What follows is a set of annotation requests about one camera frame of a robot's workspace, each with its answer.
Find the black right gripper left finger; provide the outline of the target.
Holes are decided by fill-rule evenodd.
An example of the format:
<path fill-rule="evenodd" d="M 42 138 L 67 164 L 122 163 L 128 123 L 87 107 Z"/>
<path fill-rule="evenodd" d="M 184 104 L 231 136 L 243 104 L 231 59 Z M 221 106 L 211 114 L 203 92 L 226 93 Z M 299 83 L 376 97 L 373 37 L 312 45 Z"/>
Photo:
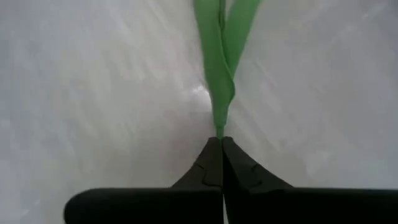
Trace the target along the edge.
<path fill-rule="evenodd" d="M 209 138 L 191 168 L 166 188 L 89 189 L 73 196 L 65 224 L 223 224 L 223 153 Z"/>

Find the orange artificial tulip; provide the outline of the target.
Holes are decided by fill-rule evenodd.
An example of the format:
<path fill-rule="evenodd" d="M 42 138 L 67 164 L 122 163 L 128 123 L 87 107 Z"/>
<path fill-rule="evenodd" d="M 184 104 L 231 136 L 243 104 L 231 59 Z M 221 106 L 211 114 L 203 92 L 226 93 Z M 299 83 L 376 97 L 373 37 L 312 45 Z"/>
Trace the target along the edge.
<path fill-rule="evenodd" d="M 193 0 L 216 137 L 224 137 L 234 76 L 262 0 Z"/>

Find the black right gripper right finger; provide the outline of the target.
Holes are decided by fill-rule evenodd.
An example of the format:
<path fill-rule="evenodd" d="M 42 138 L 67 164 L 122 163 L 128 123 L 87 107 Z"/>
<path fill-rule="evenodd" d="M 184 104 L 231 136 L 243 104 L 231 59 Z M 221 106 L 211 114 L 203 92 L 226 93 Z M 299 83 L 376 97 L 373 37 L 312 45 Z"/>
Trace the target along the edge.
<path fill-rule="evenodd" d="M 229 224 L 398 224 L 398 190 L 294 187 L 222 140 Z"/>

